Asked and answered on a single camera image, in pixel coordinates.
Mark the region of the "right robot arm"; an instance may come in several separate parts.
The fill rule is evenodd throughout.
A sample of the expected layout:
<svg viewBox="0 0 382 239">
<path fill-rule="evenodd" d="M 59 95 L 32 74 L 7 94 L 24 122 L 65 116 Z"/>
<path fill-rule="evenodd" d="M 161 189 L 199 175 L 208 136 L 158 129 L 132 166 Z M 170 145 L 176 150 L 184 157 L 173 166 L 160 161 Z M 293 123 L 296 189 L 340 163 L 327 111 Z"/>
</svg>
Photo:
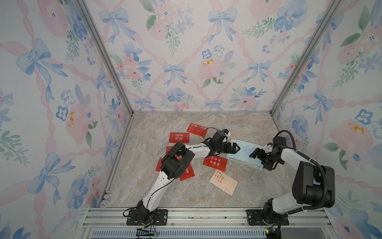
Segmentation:
<svg viewBox="0 0 382 239">
<path fill-rule="evenodd" d="M 250 157 L 261 161 L 272 171 L 288 163 L 296 170 L 291 192 L 271 198 L 261 212 L 248 216 L 249 223 L 282 224 L 289 215 L 307 210 L 331 208 L 335 204 L 335 171 L 319 164 L 297 149 L 295 138 L 288 130 L 276 134 L 264 148 L 256 148 Z"/>
</svg>

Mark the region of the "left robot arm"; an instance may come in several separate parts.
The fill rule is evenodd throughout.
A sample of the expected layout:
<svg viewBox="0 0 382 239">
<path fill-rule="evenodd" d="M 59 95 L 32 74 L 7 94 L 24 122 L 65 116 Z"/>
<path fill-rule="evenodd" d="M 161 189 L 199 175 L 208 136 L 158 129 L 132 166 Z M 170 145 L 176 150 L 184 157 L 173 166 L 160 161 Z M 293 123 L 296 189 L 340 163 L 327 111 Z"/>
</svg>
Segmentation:
<svg viewBox="0 0 382 239">
<path fill-rule="evenodd" d="M 138 219 L 144 225 L 151 223 L 168 186 L 186 172 L 194 158 L 208 158 L 221 153 L 238 153 L 239 145 L 235 142 L 228 142 L 229 136 L 229 130 L 223 129 L 218 130 L 213 137 L 209 137 L 199 144 L 187 145 L 177 142 L 162 158 L 159 176 L 149 193 L 138 202 L 135 208 Z"/>
</svg>

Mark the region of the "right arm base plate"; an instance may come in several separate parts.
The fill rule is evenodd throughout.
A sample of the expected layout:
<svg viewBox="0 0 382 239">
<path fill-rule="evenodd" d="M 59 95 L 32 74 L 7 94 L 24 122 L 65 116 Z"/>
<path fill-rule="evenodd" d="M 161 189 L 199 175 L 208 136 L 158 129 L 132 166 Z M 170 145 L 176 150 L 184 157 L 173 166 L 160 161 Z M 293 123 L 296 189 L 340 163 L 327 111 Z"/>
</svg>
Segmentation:
<svg viewBox="0 0 382 239">
<path fill-rule="evenodd" d="M 246 215 L 247 223 L 250 226 L 277 226 L 279 219 L 282 217 L 282 214 L 278 214 L 273 211 L 266 213 L 262 209 L 246 210 Z"/>
</svg>

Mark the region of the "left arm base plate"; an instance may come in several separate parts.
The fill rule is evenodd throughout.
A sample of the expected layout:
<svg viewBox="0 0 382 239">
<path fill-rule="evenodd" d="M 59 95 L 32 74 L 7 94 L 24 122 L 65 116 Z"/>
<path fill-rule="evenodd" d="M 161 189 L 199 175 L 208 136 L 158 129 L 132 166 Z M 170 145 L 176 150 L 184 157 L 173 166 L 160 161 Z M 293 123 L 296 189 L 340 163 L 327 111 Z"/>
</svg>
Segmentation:
<svg viewBox="0 0 382 239">
<path fill-rule="evenodd" d="M 166 226 L 168 220 L 168 210 L 156 209 L 153 212 L 139 212 L 137 209 L 129 211 L 126 217 L 128 226 Z"/>
</svg>

